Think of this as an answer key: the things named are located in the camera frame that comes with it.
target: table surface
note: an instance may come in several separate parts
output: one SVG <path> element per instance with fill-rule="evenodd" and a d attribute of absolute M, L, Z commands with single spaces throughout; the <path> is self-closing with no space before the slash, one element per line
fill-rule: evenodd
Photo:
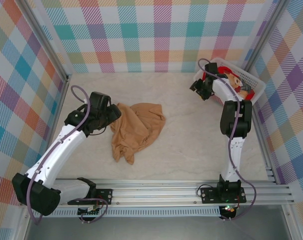
<path fill-rule="evenodd" d="M 58 178 L 123 180 L 218 180 L 227 163 L 227 144 L 220 131 L 222 106 L 202 101 L 189 90 L 194 73 L 76 73 L 71 85 L 90 95 L 101 92 L 113 104 L 161 104 L 166 124 L 156 141 L 137 152 L 130 165 L 112 156 L 109 127 L 89 136 L 70 156 Z M 67 115 L 81 105 L 68 90 L 54 138 Z M 248 180 L 267 180 L 265 163 L 254 126 L 242 150 L 240 173 Z"/>

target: gray floor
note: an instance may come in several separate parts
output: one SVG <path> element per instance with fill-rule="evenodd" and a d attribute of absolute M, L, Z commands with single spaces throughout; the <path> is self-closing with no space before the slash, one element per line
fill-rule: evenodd
<path fill-rule="evenodd" d="M 289 240 L 281 206 L 254 206 L 244 217 L 105 217 L 93 224 L 78 218 L 43 218 L 30 224 L 26 240 Z"/>

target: metal frame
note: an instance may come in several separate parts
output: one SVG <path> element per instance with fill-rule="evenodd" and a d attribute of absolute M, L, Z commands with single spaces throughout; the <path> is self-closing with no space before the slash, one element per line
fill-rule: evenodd
<path fill-rule="evenodd" d="M 97 213 L 87 215 L 97 217 Z M 114 218 L 166 218 L 166 217 L 220 217 L 218 206 L 191 206 L 191 207 L 108 207 L 104 217 Z M 49 216 L 44 218 L 75 218 L 78 215 L 78 206 L 58 207 Z"/>
<path fill-rule="evenodd" d="M 254 66 L 254 64 L 256 63 L 256 61 L 258 60 L 265 44 L 270 39 L 270 36 L 272 35 L 272 33 L 277 25 L 277 22 L 283 15 L 283 13 L 284 13 L 285 9 L 287 8 L 288 4 L 290 3 L 290 1 L 291 0 L 279 0 L 278 1 L 277 6 L 275 7 L 275 10 L 271 14 L 270 20 L 267 22 L 266 27 L 265 27 L 263 33 L 261 34 L 260 39 L 259 39 L 255 49 L 253 50 L 250 58 L 248 59 L 246 66 L 244 67 L 244 70 L 246 72 L 249 72 L 252 69 L 252 67 Z"/>
<path fill-rule="evenodd" d="M 26 18 L 27 22 L 29 23 L 32 32 L 37 37 L 40 45 L 43 47 L 45 52 L 47 53 L 50 61 L 52 62 L 53 66 L 55 67 L 59 76 L 66 82 L 67 81 L 67 73 L 64 70 L 64 67 L 59 60 L 57 54 L 55 53 L 51 43 L 49 42 L 46 34 L 36 19 L 33 10 L 29 6 L 29 4 L 25 0 L 15 0 L 17 6 L 19 7 L 20 11 L 23 13 L 24 17 Z"/>
<path fill-rule="evenodd" d="M 45 25 L 47 26 L 47 29 L 53 39 L 53 42 L 55 43 L 56 47 L 58 48 L 62 58 L 65 61 L 66 64 L 66 71 L 69 71 L 68 74 L 73 74 L 75 73 L 75 69 L 73 67 L 73 64 L 71 63 L 70 58 L 67 55 L 67 52 L 55 30 L 55 27 L 50 19 L 50 17 L 48 16 L 46 9 L 42 3 L 42 0 L 33 0 L 40 16 L 41 19 L 43 20 L 43 22 L 45 23 Z"/>
<path fill-rule="evenodd" d="M 280 0 L 276 6 L 271 19 L 267 23 L 267 26 L 254 50 L 251 57 L 248 60 L 245 70 L 248 71 L 257 61 L 264 45 L 268 41 L 272 34 L 277 21 L 280 19 L 282 13 L 286 9 L 290 0 Z M 16 0 L 17 5 L 24 13 L 27 21 L 32 27 L 35 35 L 37 36 L 40 44 L 45 48 L 50 60 L 58 70 L 59 75 L 65 80 L 63 91 L 61 93 L 61 99 L 57 108 L 56 116 L 53 122 L 51 133 L 49 136 L 49 143 L 53 139 L 55 128 L 59 119 L 60 112 L 62 110 L 66 93 L 69 87 L 68 77 L 66 72 L 60 63 L 55 51 L 53 50 L 50 42 L 46 38 L 46 35 L 35 18 L 30 6 L 26 3 L 26 0 Z M 262 126 L 258 119 L 257 113 L 253 111 L 253 122 L 257 133 L 259 146 L 262 152 L 263 159 L 266 164 L 266 171 L 268 175 L 268 181 L 253 181 L 252 183 L 257 188 L 256 205 L 282 205 L 284 215 L 287 221 L 288 228 L 290 230 L 293 239 L 301 240 L 298 224 L 293 214 L 294 198 L 291 194 L 288 185 L 279 185 L 280 180 L 275 172 L 275 165 L 271 161 L 271 156 L 267 148 L 267 143 L 263 137 Z M 57 179 L 55 183 L 67 183 L 70 179 Z M 110 179 L 94 179 L 92 180 L 97 184 L 98 188 L 111 188 L 113 189 L 113 202 L 109 206 L 111 210 L 126 210 L 135 208 L 195 208 L 200 209 L 204 207 L 216 207 L 220 204 L 206 204 L 204 206 L 199 197 L 196 196 L 196 190 L 201 184 L 214 185 L 217 181 L 161 181 L 161 180 L 110 180 Z M 253 200 L 253 190 L 247 185 L 242 185 L 245 188 L 247 203 L 249 205 Z M 62 204 L 59 209 L 71 210 L 77 206 L 70 206 Z M 14 239 L 23 239 L 26 231 L 28 230 L 29 215 L 26 207 L 21 207 L 21 218 L 19 222 L 19 228 L 16 231 Z"/>
<path fill-rule="evenodd" d="M 257 32 L 261 28 L 261 26 L 264 22 L 265 16 L 267 15 L 272 4 L 273 4 L 273 0 L 265 0 L 264 4 L 259 12 L 258 18 L 256 19 L 255 24 L 251 30 L 251 33 L 243 47 L 241 57 L 237 61 L 237 64 L 236 64 L 237 66 L 241 66 L 244 63 L 245 58 L 246 58 L 248 52 L 250 51 L 253 42 L 255 41 Z"/>
<path fill-rule="evenodd" d="M 68 80 L 69 80 L 69 78 L 67 78 L 67 81 L 63 83 L 63 89 L 62 89 L 62 92 L 61 92 L 60 101 L 59 101 L 59 104 L 58 104 L 58 107 L 57 107 L 56 115 L 55 115 L 53 123 L 52 123 L 51 131 L 49 133 L 49 138 L 48 138 L 46 149 L 48 149 L 50 147 L 50 145 L 52 144 L 53 138 L 54 138 L 55 129 L 57 127 L 58 120 L 60 118 L 61 111 L 62 111 L 62 108 L 63 108 L 63 104 L 64 104 L 64 101 L 65 101 L 65 98 L 66 98 L 66 95 L 67 95 L 67 91 L 68 91 L 68 88 L 69 88 L 69 85 L 70 85 L 70 82 Z"/>
<path fill-rule="evenodd" d="M 71 179 L 57 179 L 55 184 L 66 184 Z M 192 180 L 116 180 L 91 179 L 98 189 L 113 189 L 111 207 L 192 207 L 204 206 L 201 198 L 196 195 L 197 188 L 202 184 L 214 186 L 217 181 Z M 272 178 L 268 181 L 253 181 L 257 189 L 256 205 L 287 205 L 294 204 L 294 198 L 287 185 L 278 185 Z M 254 198 L 252 187 L 246 183 L 241 185 L 250 205 Z M 206 206 L 221 206 L 221 203 Z"/>

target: metal extrusion rail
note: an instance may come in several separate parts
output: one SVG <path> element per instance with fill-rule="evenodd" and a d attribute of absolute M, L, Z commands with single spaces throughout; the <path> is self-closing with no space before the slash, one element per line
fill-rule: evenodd
<path fill-rule="evenodd" d="M 255 205 L 287 205 L 294 204 L 294 198 L 287 185 L 275 183 L 273 173 L 267 169 L 267 181 L 253 181 L 257 189 Z M 57 183 L 67 183 L 67 179 L 57 180 Z M 179 180 L 113 180 L 92 179 L 98 189 L 113 189 L 110 207 L 196 207 L 204 206 L 201 198 L 196 196 L 197 188 L 202 184 L 215 185 L 214 181 L 179 181 Z M 248 184 L 243 183 L 247 203 L 250 205 L 254 191 Z M 221 206 L 213 203 L 206 206 Z"/>

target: metal base plate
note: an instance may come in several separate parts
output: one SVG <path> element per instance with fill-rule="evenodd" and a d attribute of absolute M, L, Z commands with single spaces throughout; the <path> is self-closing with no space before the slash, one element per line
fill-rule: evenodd
<path fill-rule="evenodd" d="M 218 195 L 218 191 L 216 187 L 202 187 L 200 189 L 200 195 L 201 195 L 201 202 L 203 204 L 237 204 L 238 199 L 230 199 L 228 202 L 221 201 Z M 240 188 L 240 194 L 239 194 L 239 203 L 244 204 L 246 203 L 246 195 L 244 188 Z"/>
<path fill-rule="evenodd" d="M 96 197 L 104 199 L 108 204 L 112 203 L 113 190 L 112 189 L 96 189 Z"/>

